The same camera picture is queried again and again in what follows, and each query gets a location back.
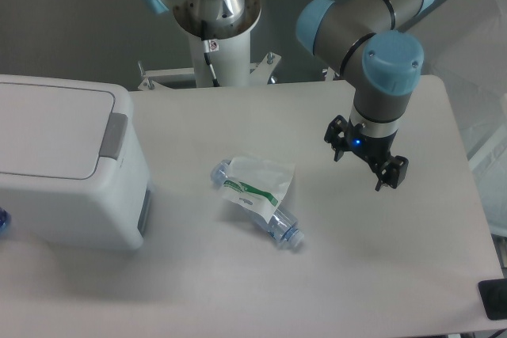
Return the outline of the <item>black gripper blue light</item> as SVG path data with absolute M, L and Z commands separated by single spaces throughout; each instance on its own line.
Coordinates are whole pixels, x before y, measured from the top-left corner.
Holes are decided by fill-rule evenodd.
M 382 187 L 396 189 L 405 179 L 409 160 L 403 156 L 391 156 L 391 146 L 396 133 L 384 137 L 371 137 L 364 134 L 359 124 L 336 116 L 328 125 L 324 141 L 334 151 L 334 160 L 339 161 L 345 152 L 351 151 L 369 165 L 377 176 L 375 190 Z

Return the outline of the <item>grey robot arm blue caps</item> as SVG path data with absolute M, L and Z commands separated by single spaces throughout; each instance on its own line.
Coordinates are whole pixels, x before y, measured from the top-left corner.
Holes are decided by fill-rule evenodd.
M 250 52 L 224 47 L 248 34 L 260 17 L 257 0 L 144 0 L 156 14 L 170 12 L 189 35 L 200 87 L 245 85 L 252 77 Z M 351 152 L 366 162 L 379 187 L 397 188 L 409 166 L 391 145 L 420 81 L 424 51 L 400 31 L 435 0 L 313 0 L 295 25 L 300 44 L 355 90 L 349 116 L 328 125 L 325 141 L 340 159 Z

